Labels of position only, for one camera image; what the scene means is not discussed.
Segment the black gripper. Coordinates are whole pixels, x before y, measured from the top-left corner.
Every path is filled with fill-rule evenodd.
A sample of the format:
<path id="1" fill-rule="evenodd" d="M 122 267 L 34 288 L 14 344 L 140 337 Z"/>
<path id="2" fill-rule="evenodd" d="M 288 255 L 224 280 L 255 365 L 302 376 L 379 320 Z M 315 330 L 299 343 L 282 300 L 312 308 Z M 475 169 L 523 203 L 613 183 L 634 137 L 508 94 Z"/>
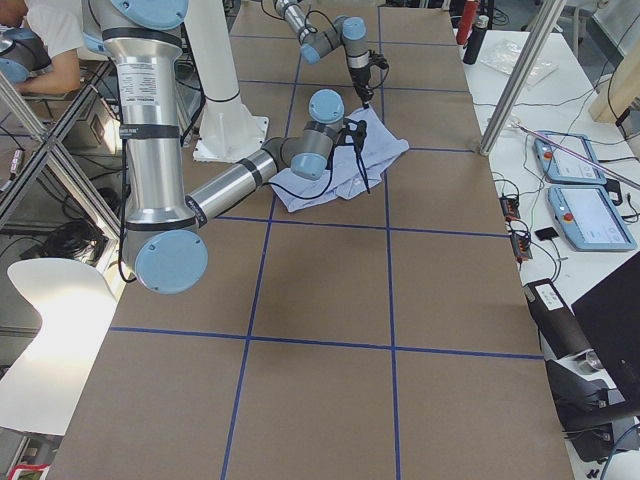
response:
<path id="1" fill-rule="evenodd" d="M 367 50 L 359 56 L 347 56 L 347 67 L 352 85 L 356 91 L 363 108 L 368 108 L 374 96 L 375 86 L 370 85 L 371 68 L 377 67 L 382 71 L 389 69 L 387 59 L 381 53 Z"/>
<path id="2" fill-rule="evenodd" d="M 366 192 L 370 194 L 371 191 L 369 178 L 366 172 L 364 160 L 362 158 L 366 136 L 367 122 L 365 120 L 354 121 L 352 119 L 343 119 L 342 128 L 335 142 L 334 149 L 337 149 L 338 146 L 352 147 L 355 154 L 356 167 L 360 174 L 361 180 L 364 183 Z"/>

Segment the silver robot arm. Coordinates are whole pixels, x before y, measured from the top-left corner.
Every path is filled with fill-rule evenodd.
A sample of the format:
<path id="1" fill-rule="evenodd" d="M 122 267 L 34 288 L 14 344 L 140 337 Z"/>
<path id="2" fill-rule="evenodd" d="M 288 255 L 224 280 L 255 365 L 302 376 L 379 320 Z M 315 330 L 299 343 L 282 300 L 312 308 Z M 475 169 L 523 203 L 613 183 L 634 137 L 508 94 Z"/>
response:
<path id="1" fill-rule="evenodd" d="M 299 1 L 274 1 L 277 17 L 286 22 L 296 34 L 300 44 L 300 54 L 309 64 L 317 64 L 333 51 L 343 48 L 346 65 L 353 88 L 364 109 L 370 105 L 374 90 L 371 84 L 373 67 L 388 72 L 389 64 L 381 53 L 368 47 L 367 27 L 363 18 L 340 15 L 330 20 L 323 12 L 309 10 L 304 13 Z"/>
<path id="2" fill-rule="evenodd" d="M 279 171 L 316 180 L 332 169 L 337 146 L 363 150 L 365 122 L 347 118 L 340 95 L 328 89 L 312 96 L 300 136 L 267 137 L 266 120 L 241 101 L 217 1 L 86 1 L 82 12 L 86 32 L 101 36 L 100 50 L 118 75 L 125 199 L 119 262 L 151 291 L 176 294 L 196 284 L 208 263 L 198 229 Z M 203 89 L 203 139 L 233 160 L 193 192 L 183 186 L 175 79 L 185 50 Z"/>

